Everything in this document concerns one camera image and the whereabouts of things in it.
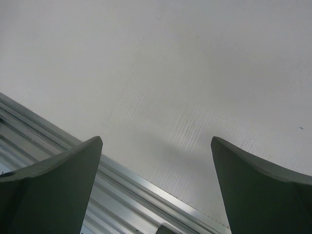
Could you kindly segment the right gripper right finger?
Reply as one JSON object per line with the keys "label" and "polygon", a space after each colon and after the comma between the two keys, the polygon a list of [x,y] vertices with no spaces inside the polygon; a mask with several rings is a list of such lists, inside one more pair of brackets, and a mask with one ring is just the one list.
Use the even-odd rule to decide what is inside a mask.
{"label": "right gripper right finger", "polygon": [[220,137],[214,166],[233,234],[310,234],[312,177],[252,155]]}

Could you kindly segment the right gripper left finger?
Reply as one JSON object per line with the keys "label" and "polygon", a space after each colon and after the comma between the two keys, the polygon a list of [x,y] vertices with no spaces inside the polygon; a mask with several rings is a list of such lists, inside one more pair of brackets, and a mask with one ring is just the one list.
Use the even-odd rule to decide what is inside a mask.
{"label": "right gripper left finger", "polygon": [[79,234],[101,158],[95,136],[0,176],[2,234]]}

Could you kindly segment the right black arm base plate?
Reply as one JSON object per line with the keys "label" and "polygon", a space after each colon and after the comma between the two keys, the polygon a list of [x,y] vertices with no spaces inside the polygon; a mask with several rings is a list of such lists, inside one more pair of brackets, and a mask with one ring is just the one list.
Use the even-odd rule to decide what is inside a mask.
{"label": "right black arm base plate", "polygon": [[174,231],[172,231],[171,229],[169,229],[168,227],[161,225],[156,234],[176,234]]}

